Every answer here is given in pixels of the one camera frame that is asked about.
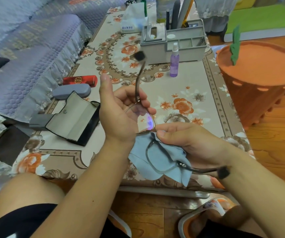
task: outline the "orange bin lid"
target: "orange bin lid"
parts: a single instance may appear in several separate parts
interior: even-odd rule
[[[285,48],[266,42],[243,41],[235,66],[229,46],[216,56],[220,69],[227,75],[260,86],[285,85]]]

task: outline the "sofa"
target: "sofa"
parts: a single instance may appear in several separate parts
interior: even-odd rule
[[[28,123],[110,7],[126,0],[0,0],[0,115]]]

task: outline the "black eyeglass case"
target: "black eyeglass case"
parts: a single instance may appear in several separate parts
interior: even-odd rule
[[[48,130],[67,141],[86,146],[99,122],[101,104],[86,101],[73,91],[64,108],[54,115],[35,115],[29,122],[34,130]]]

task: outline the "coffee table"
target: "coffee table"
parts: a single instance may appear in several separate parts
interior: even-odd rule
[[[120,21],[124,11],[111,8],[82,52],[70,76],[106,73],[113,89],[123,85],[135,85],[140,66],[133,54],[140,47],[140,33],[121,34]],[[155,19],[155,4],[148,4],[148,15]],[[197,15],[193,7],[192,15]],[[190,122],[202,125],[214,135],[253,155],[248,139],[236,114],[233,102],[209,47],[203,61],[181,62],[176,78],[169,76],[169,64],[145,67],[141,88],[147,93],[151,106],[156,108],[156,124],[164,122]],[[88,101],[99,101],[98,83]],[[54,100],[46,113],[58,113],[65,101]],[[49,179],[77,180],[99,152],[105,139],[100,124],[85,147],[67,142],[48,131],[35,132],[15,160],[15,173],[33,172]],[[129,164],[120,190],[171,196],[200,197],[198,191],[224,191],[213,177],[192,174],[188,187],[163,176],[158,180],[146,180],[133,164]]]

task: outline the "purple spray bottle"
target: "purple spray bottle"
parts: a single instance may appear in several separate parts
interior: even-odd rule
[[[170,77],[176,77],[178,75],[179,58],[179,45],[177,42],[175,42],[173,44],[172,54],[170,58]]]

